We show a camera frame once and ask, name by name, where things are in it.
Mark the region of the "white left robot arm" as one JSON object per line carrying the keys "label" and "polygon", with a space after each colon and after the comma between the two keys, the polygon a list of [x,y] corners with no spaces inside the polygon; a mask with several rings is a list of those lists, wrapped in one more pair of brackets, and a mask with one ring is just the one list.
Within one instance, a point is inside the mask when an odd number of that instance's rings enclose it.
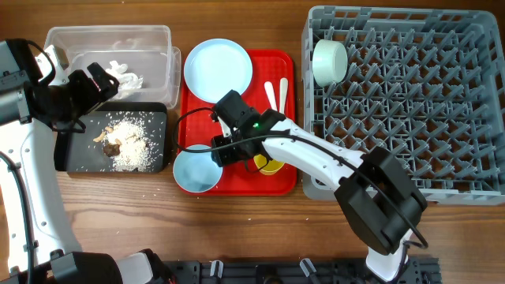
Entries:
{"label": "white left robot arm", "polygon": [[175,283],[151,250],[116,260],[84,252],[65,213],[54,167],[55,133],[83,133],[82,117],[118,92],[99,64],[57,81],[44,50],[28,39],[1,43],[1,191],[10,235],[11,283]]}

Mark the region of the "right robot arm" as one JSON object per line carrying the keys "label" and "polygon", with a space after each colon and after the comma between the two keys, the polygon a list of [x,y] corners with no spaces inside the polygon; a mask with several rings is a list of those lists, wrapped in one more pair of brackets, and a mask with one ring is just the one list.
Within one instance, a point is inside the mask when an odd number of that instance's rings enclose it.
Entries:
{"label": "right robot arm", "polygon": [[332,144],[300,128],[277,110],[259,113],[236,92],[211,109],[230,135],[211,140],[219,166],[255,155],[286,163],[326,185],[352,231],[368,246],[366,267],[382,282],[395,282],[406,269],[407,251],[428,243],[417,229],[427,200],[402,164],[385,148],[369,153]]}

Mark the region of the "green bowl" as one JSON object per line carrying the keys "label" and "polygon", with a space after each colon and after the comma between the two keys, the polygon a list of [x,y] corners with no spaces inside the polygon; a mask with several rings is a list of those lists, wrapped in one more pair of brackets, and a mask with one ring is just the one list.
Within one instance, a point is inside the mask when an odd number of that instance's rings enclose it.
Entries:
{"label": "green bowl", "polygon": [[347,72],[348,57],[345,46],[332,40],[320,40],[312,55],[312,72],[320,87],[341,82]]}

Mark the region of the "light blue bowl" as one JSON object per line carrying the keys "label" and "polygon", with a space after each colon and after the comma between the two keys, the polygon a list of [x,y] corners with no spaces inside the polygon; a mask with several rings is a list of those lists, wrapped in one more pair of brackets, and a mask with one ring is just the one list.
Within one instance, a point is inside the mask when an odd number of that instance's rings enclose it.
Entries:
{"label": "light blue bowl", "polygon": [[223,168],[212,159],[210,147],[195,144],[189,150],[206,150],[202,153],[181,151],[173,165],[173,175],[176,183],[190,193],[207,192],[214,188],[223,175]]}

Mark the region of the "rice and food scraps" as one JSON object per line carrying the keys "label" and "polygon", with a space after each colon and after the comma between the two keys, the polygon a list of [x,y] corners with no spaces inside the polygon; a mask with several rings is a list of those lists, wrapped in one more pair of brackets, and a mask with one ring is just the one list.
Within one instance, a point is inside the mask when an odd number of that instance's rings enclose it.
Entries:
{"label": "rice and food scraps", "polygon": [[158,172],[163,168],[166,115],[145,110],[97,111],[83,117],[86,137],[79,138],[89,162],[78,170]]}

